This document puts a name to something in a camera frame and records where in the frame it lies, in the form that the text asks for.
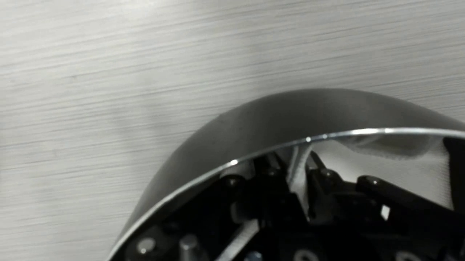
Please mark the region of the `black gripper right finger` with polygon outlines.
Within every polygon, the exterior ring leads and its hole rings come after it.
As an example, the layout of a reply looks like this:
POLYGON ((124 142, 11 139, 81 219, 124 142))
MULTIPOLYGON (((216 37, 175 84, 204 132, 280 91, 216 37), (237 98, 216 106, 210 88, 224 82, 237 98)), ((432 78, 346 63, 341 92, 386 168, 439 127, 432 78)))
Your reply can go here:
POLYGON ((464 261, 461 213, 374 175, 344 179, 312 152, 307 232, 328 261, 464 261))

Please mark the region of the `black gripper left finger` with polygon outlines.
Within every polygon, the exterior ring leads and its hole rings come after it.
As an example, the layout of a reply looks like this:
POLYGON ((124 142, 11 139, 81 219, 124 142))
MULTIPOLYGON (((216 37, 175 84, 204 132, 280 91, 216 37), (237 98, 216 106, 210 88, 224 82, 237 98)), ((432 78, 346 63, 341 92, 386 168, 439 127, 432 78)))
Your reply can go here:
POLYGON ((162 203, 130 236, 127 261, 240 261, 280 249, 309 224, 287 159, 272 152, 207 178, 162 203))

